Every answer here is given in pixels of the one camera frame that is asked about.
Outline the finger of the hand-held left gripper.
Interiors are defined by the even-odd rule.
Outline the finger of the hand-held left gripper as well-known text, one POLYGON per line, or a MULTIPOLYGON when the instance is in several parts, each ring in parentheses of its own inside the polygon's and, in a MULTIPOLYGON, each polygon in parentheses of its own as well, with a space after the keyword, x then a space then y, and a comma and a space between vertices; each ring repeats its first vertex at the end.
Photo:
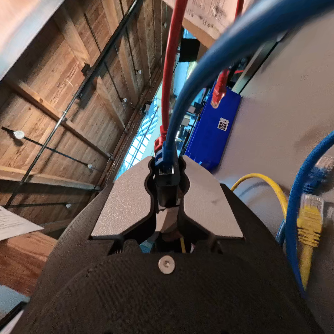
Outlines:
POLYGON ((177 227, 179 206, 165 208, 156 214, 155 232, 169 233, 177 227))

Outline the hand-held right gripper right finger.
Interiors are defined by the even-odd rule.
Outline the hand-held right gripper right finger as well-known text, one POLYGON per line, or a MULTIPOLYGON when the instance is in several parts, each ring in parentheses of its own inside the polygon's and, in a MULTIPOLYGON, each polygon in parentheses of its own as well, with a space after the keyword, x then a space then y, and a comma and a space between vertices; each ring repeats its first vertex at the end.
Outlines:
POLYGON ((217 179, 188 156, 179 158, 178 230, 191 244, 243 240, 244 234, 217 179))

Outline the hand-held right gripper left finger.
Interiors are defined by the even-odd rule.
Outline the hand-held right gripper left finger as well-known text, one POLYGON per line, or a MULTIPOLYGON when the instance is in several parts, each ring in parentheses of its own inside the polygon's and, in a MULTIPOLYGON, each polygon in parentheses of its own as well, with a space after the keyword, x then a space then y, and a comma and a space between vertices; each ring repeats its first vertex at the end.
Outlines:
POLYGON ((115 182, 92 230, 93 240, 136 240, 141 244, 156 229, 154 158, 148 156, 115 182))

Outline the black network splitter box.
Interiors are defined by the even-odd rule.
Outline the black network splitter box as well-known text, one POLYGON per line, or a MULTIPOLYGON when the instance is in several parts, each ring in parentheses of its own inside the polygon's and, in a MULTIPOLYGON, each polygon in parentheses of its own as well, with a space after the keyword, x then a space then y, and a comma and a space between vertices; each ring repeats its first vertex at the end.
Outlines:
POLYGON ((155 184, 157 200, 161 207, 175 207, 181 180, 178 156, 174 156, 172 172, 163 172, 162 167, 155 167, 155 184))

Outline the blue plastic bin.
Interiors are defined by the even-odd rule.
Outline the blue plastic bin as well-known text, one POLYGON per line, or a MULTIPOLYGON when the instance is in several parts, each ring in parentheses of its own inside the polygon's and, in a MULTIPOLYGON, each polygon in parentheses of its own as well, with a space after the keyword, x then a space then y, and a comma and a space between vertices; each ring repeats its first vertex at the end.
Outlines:
POLYGON ((220 164, 241 101, 240 94, 227 89, 215 109, 211 105, 212 94, 213 91, 204 105, 185 152, 185 156, 208 171, 220 164))

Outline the grey desk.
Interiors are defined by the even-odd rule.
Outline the grey desk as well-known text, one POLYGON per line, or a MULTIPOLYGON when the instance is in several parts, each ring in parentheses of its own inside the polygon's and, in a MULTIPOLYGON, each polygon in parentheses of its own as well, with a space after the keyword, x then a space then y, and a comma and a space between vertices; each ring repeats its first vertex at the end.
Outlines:
MULTIPOLYGON (((215 177, 228 187, 261 173, 289 195, 300 166, 334 128, 333 11, 290 32, 241 92, 241 103, 215 177)), ((333 173, 322 184, 324 227, 313 252, 308 306, 325 333, 333 330, 333 173)), ((283 219, 272 189, 258 178, 235 194, 275 236, 283 219)))

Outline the white printed paper sheet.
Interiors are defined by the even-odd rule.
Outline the white printed paper sheet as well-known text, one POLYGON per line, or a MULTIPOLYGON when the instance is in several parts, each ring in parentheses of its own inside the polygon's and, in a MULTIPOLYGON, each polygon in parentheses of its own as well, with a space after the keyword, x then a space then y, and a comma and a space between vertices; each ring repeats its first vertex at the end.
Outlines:
POLYGON ((31 221, 16 215, 4 207, 0 207, 0 240, 20 236, 30 232, 43 230, 44 228, 31 221))

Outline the ceiling track spot lamps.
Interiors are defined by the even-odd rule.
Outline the ceiling track spot lamps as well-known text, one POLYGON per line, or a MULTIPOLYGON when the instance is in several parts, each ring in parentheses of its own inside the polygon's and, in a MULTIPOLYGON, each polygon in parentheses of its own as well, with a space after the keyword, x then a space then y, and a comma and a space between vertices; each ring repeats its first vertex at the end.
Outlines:
POLYGON ((38 141, 32 140, 31 138, 28 138, 25 136, 23 131, 13 131, 7 127, 2 127, 1 129, 4 130, 7 134, 11 135, 13 139, 15 140, 27 140, 37 146, 40 146, 40 150, 37 153, 35 159, 32 161, 31 165, 27 169, 27 171, 24 170, 18 170, 14 168, 7 168, 2 166, 1 172, 2 173, 10 173, 10 174, 23 174, 21 179, 14 179, 11 176, 3 176, 1 175, 1 180, 7 180, 7 181, 13 181, 17 182, 18 185, 14 189, 11 197, 8 199, 8 201, 5 204, 5 208, 15 208, 15 207, 30 207, 30 206, 37 206, 36 204, 12 204, 16 195, 19 194, 19 189, 25 184, 28 183, 37 183, 37 184, 46 184, 51 186, 63 186, 63 187, 69 187, 69 188, 78 188, 85 191, 97 191, 97 185, 92 186, 88 183, 80 183, 78 181, 73 181, 67 178, 61 178, 56 176, 51 176, 48 174, 43 173, 32 173, 32 170, 34 169, 35 165, 37 164, 37 161, 41 157, 42 153, 45 150, 49 150, 52 153, 56 153, 60 156, 66 157, 72 161, 75 161, 83 166, 85 166, 88 169, 95 170, 99 172, 101 175, 104 174, 104 171, 101 171, 99 169, 96 169, 92 167, 90 164, 87 164, 83 161, 80 161, 72 156, 69 156, 65 153, 59 152, 58 150, 54 148, 50 148, 48 146, 48 143, 52 140, 53 136, 55 135, 56 131, 60 126, 62 126, 66 131, 70 132, 75 138, 81 140, 86 145, 88 145, 91 149, 93 149, 95 152, 99 153, 103 157, 107 159, 106 166, 108 163, 116 158, 116 154, 120 152, 120 150, 115 150, 112 154, 109 154, 102 149, 100 149, 97 145, 94 144, 73 122, 68 120, 67 114, 69 110, 71 109, 72 105, 76 102, 76 100, 81 95, 81 88, 78 89, 78 91, 73 95, 73 99, 70 101, 68 106, 65 108, 63 112, 59 112, 56 110, 47 100, 43 99, 35 90, 33 90, 30 86, 28 86, 23 81, 19 80, 16 77, 6 77, 4 79, 7 86, 9 86, 13 91, 15 91, 21 98, 25 99, 27 102, 29 102, 31 105, 34 105, 38 110, 42 111, 44 114, 46 114, 48 117, 52 118, 56 121, 56 124, 54 128, 52 128, 52 131, 47 136, 44 144, 41 144, 38 141))

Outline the instruction sheet on stand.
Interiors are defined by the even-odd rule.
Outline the instruction sheet on stand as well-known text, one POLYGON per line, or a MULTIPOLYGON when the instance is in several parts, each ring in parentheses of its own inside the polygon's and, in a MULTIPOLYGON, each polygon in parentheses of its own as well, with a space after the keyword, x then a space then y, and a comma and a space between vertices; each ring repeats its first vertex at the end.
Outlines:
POLYGON ((219 38, 219 36, 229 27, 228 26, 226 29, 224 29, 224 31, 222 33, 213 32, 213 31, 206 31, 206 30, 203 30, 203 29, 197 27, 192 22, 188 21, 185 18, 185 14, 184 14, 184 18, 183 18, 183 21, 182 21, 182 26, 186 30, 188 30, 195 38, 197 38, 200 41, 200 43, 203 44, 206 48, 210 48, 212 46, 212 44, 219 38))

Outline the printed instruction sheet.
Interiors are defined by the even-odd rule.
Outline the printed instruction sheet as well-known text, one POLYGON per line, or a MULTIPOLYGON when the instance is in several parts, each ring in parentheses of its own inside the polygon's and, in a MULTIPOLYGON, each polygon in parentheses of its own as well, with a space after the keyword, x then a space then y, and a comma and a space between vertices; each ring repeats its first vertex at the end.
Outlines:
POLYGON ((237 0, 189 0, 185 18, 197 27, 222 33, 235 18, 237 0))

